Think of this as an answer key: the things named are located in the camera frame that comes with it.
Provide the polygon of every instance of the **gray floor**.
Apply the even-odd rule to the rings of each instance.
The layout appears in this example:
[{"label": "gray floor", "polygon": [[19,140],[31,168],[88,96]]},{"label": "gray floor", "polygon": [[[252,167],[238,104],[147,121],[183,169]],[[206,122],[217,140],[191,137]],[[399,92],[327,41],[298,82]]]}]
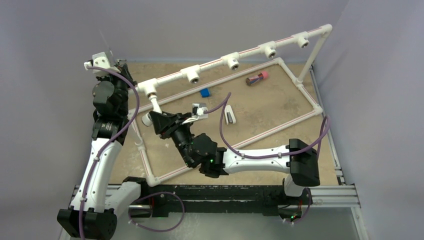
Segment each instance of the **gray floor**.
[{"label": "gray floor", "polygon": [[[178,222],[180,213],[149,219],[148,227],[167,229]],[[283,224],[279,217],[261,214],[188,213],[171,232],[155,233],[128,224],[128,215],[118,220],[113,240],[358,240],[350,208],[311,208],[298,225]]]}]

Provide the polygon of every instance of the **blue block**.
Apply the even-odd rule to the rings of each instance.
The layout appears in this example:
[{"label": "blue block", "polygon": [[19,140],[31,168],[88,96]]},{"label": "blue block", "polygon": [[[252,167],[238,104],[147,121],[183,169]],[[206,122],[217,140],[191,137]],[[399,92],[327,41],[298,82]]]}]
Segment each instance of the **blue block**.
[{"label": "blue block", "polygon": [[205,88],[200,90],[200,95],[202,98],[207,98],[211,95],[211,93],[209,92],[209,89]]}]

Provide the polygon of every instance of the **red cap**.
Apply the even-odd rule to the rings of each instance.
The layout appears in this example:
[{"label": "red cap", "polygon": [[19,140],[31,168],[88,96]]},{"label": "red cap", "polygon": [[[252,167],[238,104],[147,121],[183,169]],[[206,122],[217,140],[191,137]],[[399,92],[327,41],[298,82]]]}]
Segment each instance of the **red cap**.
[{"label": "red cap", "polygon": [[268,72],[267,71],[261,71],[260,73],[263,75],[263,79],[268,78]]}]

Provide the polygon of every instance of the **wooden board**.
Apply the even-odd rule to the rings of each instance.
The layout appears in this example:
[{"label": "wooden board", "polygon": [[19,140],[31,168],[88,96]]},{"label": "wooden board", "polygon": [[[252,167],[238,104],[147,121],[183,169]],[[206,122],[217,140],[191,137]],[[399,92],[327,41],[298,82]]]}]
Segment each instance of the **wooden board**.
[{"label": "wooden board", "polygon": [[[141,82],[178,72],[180,69],[192,66],[193,63],[129,63],[128,65],[133,78]],[[255,64],[241,64],[239,71],[253,66]],[[296,64],[289,65],[289,67],[298,76],[303,65]],[[280,66],[272,65],[262,69],[262,71],[268,71],[269,78],[252,86],[247,86],[245,79],[258,74],[260,70],[211,87],[209,89],[211,92],[210,97],[202,98],[200,93],[194,93],[164,104],[161,108],[169,113],[186,113],[191,111],[192,103],[206,103],[211,109],[218,105],[228,92],[231,92],[232,95],[228,104],[231,105],[234,111],[237,123],[231,125],[225,125],[224,123],[223,132],[226,140],[232,145],[312,111],[311,105],[293,85]],[[198,84],[220,79],[233,73],[226,66],[217,67],[202,72]],[[304,80],[304,85],[308,92],[317,99],[309,74]],[[158,97],[159,99],[166,98],[196,86],[197,84],[191,84],[187,79],[180,79],[160,86],[157,89]],[[144,95],[141,95],[140,98],[141,106],[149,103]],[[135,101],[134,97],[132,97],[130,99],[130,109],[134,107]],[[146,145],[147,155],[154,175],[159,177],[185,166],[171,139],[160,139],[155,135],[153,127],[146,127],[141,123],[143,114],[145,112],[140,113],[136,120]],[[219,117],[219,111],[211,113],[208,119],[195,122],[191,127],[191,132],[195,135],[206,133],[213,141],[218,143],[219,147],[225,147],[219,134]],[[321,122],[321,116],[314,116],[248,145],[244,149],[272,148],[286,145],[290,138],[298,138],[310,144],[318,137]],[[338,185],[334,168],[334,159],[329,147],[329,140],[326,137],[322,141],[319,158],[321,185]],[[110,183],[119,184],[127,176],[146,176],[140,153],[137,151],[130,136],[127,136],[122,151],[115,162]],[[281,172],[251,171],[213,179],[200,174],[197,169],[194,169],[168,180],[164,184],[279,185],[284,177],[286,177],[286,174]]]}]

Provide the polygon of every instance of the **gray wall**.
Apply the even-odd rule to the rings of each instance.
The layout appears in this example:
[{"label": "gray wall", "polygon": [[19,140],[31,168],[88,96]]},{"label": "gray wall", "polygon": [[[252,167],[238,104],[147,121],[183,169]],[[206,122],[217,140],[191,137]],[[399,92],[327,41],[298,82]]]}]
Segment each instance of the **gray wall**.
[{"label": "gray wall", "polygon": [[[95,0],[91,12],[115,56],[139,61],[208,61],[336,24],[348,0]],[[311,47],[281,48],[290,62]],[[266,60],[255,56],[252,60]]]},{"label": "gray wall", "polygon": [[371,239],[422,239],[424,2],[350,0],[316,60]]},{"label": "gray wall", "polygon": [[1,239],[59,236],[90,150],[96,79],[83,62],[106,50],[91,22],[73,1],[0,3]]}]

